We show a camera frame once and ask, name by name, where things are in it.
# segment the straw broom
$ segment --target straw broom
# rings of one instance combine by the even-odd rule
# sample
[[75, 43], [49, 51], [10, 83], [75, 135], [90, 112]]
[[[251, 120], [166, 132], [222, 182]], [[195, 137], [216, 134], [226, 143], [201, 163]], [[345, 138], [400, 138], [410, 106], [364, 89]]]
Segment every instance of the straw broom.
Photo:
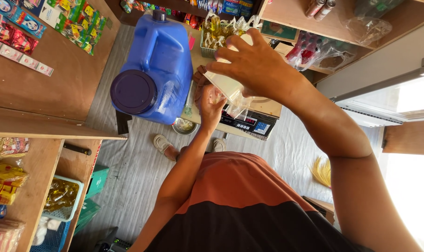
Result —
[[315, 162], [309, 167], [313, 179], [316, 180], [323, 186], [331, 187], [330, 184], [330, 160], [327, 158], [324, 163], [321, 164], [321, 157], [317, 157]]

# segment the foot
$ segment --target foot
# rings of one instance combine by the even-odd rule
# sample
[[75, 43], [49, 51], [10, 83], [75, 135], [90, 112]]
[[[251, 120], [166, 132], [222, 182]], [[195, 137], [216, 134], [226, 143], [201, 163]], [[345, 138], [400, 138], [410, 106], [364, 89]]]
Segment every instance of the foot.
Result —
[[176, 162], [177, 156], [179, 156], [179, 151], [176, 150], [175, 146], [170, 143], [163, 135], [156, 135], [153, 140], [154, 146], [156, 149], [164, 154], [168, 159], [173, 162]]
[[212, 152], [223, 152], [226, 151], [226, 144], [222, 139], [215, 139], [213, 140], [213, 150]]

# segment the blue water jug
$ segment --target blue water jug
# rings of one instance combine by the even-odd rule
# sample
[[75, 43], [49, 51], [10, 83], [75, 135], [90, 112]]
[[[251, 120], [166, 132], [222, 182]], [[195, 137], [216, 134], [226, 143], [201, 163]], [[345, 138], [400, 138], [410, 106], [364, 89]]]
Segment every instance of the blue water jug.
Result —
[[154, 10], [137, 22], [128, 59], [111, 85], [112, 105], [148, 121], [173, 124], [186, 103], [192, 73], [186, 29]]

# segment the metal bowl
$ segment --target metal bowl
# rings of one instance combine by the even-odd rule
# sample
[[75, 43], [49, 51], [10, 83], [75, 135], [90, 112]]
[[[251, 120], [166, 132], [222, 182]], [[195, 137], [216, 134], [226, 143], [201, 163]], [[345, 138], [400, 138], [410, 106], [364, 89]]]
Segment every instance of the metal bowl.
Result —
[[190, 135], [198, 128], [198, 124], [182, 118], [176, 118], [172, 127], [173, 130], [180, 135]]

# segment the man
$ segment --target man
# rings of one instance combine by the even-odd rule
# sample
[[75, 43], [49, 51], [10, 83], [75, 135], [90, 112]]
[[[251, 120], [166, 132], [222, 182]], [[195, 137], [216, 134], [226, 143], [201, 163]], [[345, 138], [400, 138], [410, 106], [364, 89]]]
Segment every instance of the man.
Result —
[[204, 155], [225, 101], [209, 102], [201, 127], [177, 152], [159, 136], [161, 152], [177, 163], [159, 189], [153, 212], [131, 252], [141, 251], [421, 251], [401, 221], [371, 145], [358, 125], [271, 49], [256, 29], [250, 46], [238, 36], [220, 48], [210, 72], [245, 86], [244, 95], [275, 100], [304, 123], [332, 165], [332, 194], [342, 233], [306, 203], [260, 157]]

